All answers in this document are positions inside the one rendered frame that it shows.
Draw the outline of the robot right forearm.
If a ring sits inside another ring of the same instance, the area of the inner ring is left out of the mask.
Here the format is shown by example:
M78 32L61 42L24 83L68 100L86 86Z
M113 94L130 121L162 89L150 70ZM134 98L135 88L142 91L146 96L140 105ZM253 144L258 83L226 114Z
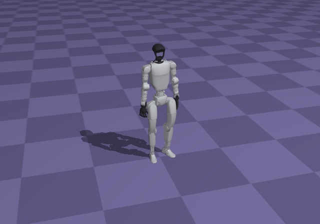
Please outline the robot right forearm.
M147 101L147 93L148 91L147 90L144 90L144 85L142 84L142 87L141 87L141 105L142 106L145 106L145 102Z

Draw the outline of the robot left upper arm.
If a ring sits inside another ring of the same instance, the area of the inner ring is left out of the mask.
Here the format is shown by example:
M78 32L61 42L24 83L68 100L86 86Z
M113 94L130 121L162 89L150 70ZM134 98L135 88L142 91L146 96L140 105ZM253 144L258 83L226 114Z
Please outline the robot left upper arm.
M170 77L171 77L171 84L175 85L179 82L178 78L176 77L176 64L173 61L168 61L170 64Z

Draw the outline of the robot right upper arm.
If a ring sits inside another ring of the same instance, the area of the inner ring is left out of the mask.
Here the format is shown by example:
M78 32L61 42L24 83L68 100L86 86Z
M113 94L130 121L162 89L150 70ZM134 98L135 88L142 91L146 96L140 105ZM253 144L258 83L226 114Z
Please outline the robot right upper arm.
M148 84L148 78L149 78L149 72L151 70L151 65L150 64L147 64L147 65L144 65L142 68L142 84L144 85L144 90L149 90L149 84Z

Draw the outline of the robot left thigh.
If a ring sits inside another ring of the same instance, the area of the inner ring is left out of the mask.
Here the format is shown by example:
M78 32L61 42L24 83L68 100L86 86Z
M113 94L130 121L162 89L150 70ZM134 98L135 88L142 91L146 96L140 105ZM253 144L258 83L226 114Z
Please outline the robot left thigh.
M177 115L177 109L176 109L176 102L172 97L167 97L167 122L163 124L163 128L165 131L169 131L171 127L174 126L176 115Z

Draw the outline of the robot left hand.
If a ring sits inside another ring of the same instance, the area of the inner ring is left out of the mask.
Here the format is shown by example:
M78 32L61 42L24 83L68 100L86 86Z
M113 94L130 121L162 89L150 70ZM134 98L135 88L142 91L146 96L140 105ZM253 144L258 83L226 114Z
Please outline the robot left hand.
M179 96L176 95L175 98L174 98L174 100L176 101L176 108L178 109L178 106L179 106L179 102L178 102Z

